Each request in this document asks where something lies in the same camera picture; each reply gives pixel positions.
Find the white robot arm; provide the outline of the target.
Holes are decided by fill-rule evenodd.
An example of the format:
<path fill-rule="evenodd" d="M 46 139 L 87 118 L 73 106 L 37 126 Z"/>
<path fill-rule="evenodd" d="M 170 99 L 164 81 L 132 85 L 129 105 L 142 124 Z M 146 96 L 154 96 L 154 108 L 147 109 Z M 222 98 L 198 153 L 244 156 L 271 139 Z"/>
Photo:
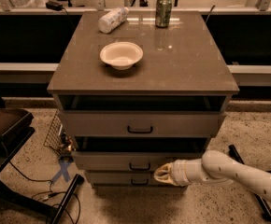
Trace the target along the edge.
<path fill-rule="evenodd" d="M 206 151 L 201 159 L 166 163 L 154 172 L 154 179 L 180 187 L 193 182 L 224 184 L 236 181 L 271 202 L 270 173 L 235 161 L 217 150 Z"/>

